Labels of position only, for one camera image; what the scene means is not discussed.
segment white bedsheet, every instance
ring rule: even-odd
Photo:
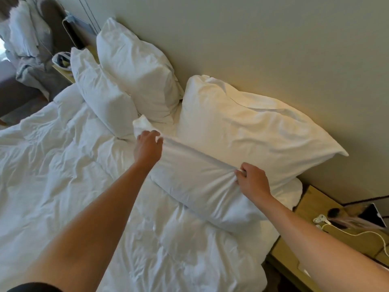
[[[0,131],[1,291],[133,163],[134,145],[110,133],[76,85]],[[296,180],[276,194],[289,208],[300,195]],[[147,178],[98,291],[261,291],[261,263],[277,237],[269,221],[239,235],[222,231]]]

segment black sleeve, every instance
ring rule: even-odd
[[[62,292],[60,289],[45,283],[26,283],[19,285],[8,292]]]

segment curtain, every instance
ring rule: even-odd
[[[18,0],[0,0],[0,22],[9,17],[9,10],[16,7]]]

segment charging cable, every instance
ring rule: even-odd
[[[356,235],[349,234],[348,232],[345,232],[345,231],[343,231],[343,230],[341,230],[341,229],[338,229],[336,226],[334,226],[331,222],[328,221],[327,217],[324,216],[323,214],[320,214],[318,217],[316,217],[316,218],[313,220],[313,222],[316,223],[316,227],[319,228],[319,229],[321,229],[321,230],[324,230],[324,227],[326,227],[326,226],[332,226],[332,227],[336,228],[337,230],[339,230],[339,231],[341,231],[341,232],[344,232],[344,233],[347,234],[347,235],[351,235],[351,236],[353,236],[353,237],[357,237],[357,236],[359,236],[359,235],[367,234],[367,233],[369,233],[369,232],[372,233],[372,234],[376,234],[377,236],[379,236],[379,237],[381,238],[382,242],[384,243],[384,252],[385,252],[385,255],[389,257],[388,252],[387,252],[387,250],[386,250],[386,242],[385,242],[384,238],[383,238],[380,234],[378,234],[378,233],[376,233],[376,232],[365,231],[365,232],[360,232],[359,234],[356,234]],[[321,223],[321,222],[325,222],[326,224],[324,224],[323,226],[318,225],[318,223]]]

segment wooden nightstand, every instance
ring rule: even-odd
[[[331,208],[342,207],[333,199],[324,195],[322,192],[310,186],[304,194],[299,205],[295,209],[295,213],[306,221],[314,224],[312,220],[320,214],[327,216],[327,212]],[[358,237],[346,235],[334,227],[326,227],[324,229],[330,235],[343,243],[349,245],[353,249],[368,255],[385,265],[389,265],[389,257],[382,254],[380,250],[383,247],[382,240],[375,234],[363,234]],[[361,230],[346,230],[351,234],[358,234]],[[389,242],[389,235],[382,231],[374,230],[382,235],[386,243]],[[301,291],[321,291],[316,283],[304,272],[298,269],[299,260],[292,253],[282,238],[275,243],[266,260],[273,265],[280,273],[290,280]]]
[[[97,56],[97,50],[93,47],[93,46],[87,46],[86,47],[90,52],[91,54],[93,55],[93,57],[95,58],[96,62],[97,63],[100,63],[99,59],[98,59],[98,56]],[[68,79],[71,83],[75,83],[75,80],[73,78],[73,74],[72,72],[70,71],[65,71],[65,70],[61,70],[58,66],[56,65],[53,65],[53,67],[62,75],[64,76],[66,79]]]

